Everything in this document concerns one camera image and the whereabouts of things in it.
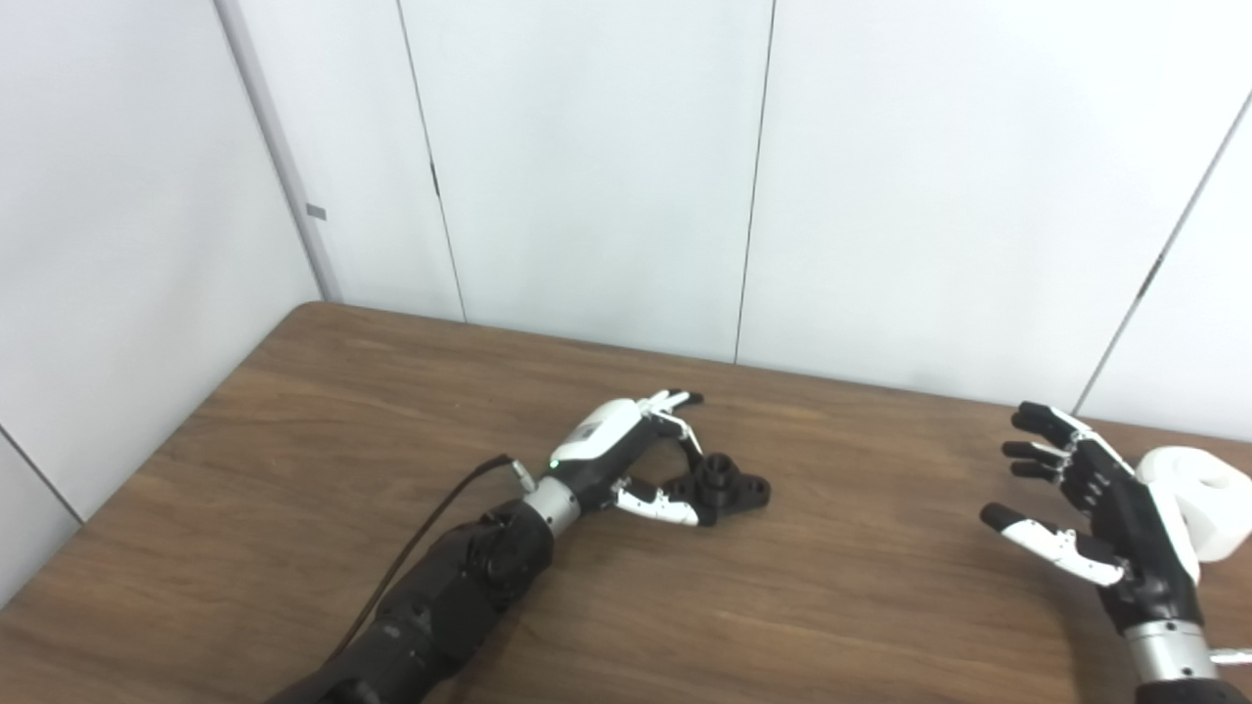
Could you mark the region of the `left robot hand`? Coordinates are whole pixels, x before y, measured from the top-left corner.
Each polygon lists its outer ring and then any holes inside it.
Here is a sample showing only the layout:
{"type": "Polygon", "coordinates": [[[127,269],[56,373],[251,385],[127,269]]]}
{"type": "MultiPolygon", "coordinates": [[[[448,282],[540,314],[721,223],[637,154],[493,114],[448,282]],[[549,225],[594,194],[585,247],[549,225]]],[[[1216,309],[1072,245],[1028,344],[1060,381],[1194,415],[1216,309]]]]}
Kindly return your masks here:
{"type": "Polygon", "coordinates": [[[629,476],[645,451],[666,438],[684,450],[689,468],[697,467],[702,447],[677,410],[702,402],[697,392],[661,390],[645,398],[613,398],[598,406],[552,451],[545,476],[526,504],[545,517],[555,537],[578,517],[613,507],[649,520],[706,526],[707,519],[694,504],[629,476]]]}

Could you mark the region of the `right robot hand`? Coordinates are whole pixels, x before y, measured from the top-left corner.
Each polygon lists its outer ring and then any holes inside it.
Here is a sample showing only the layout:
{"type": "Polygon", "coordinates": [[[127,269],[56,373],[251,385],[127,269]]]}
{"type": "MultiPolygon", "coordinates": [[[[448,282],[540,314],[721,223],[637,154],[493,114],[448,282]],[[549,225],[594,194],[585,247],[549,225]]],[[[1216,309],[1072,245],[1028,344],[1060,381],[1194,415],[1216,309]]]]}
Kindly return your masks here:
{"type": "Polygon", "coordinates": [[[1090,531],[1032,519],[1003,504],[987,504],[983,524],[1055,569],[1096,585],[1117,633],[1167,620],[1201,628],[1198,557],[1184,519],[1164,490],[1141,481],[1096,428],[1062,410],[1024,401],[1010,422],[1045,438],[1003,443],[1012,474],[1058,489],[1090,521],[1090,531]]]}

